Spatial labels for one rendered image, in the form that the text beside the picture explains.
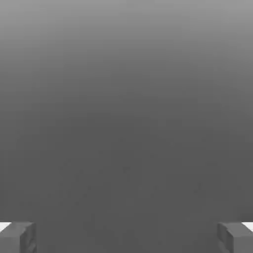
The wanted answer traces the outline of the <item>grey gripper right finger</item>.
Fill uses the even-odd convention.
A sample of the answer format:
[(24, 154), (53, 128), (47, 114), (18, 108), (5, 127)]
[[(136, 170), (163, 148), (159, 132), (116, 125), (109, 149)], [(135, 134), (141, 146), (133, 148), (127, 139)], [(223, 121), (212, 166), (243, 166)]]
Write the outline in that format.
[(220, 253), (253, 253), (253, 222), (219, 222)]

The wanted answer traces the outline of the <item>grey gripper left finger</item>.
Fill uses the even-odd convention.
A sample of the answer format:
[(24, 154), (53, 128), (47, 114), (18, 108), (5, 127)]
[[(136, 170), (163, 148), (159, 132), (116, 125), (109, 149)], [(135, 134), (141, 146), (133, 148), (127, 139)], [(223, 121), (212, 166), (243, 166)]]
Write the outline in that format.
[(37, 253), (36, 223), (0, 221), (0, 253)]

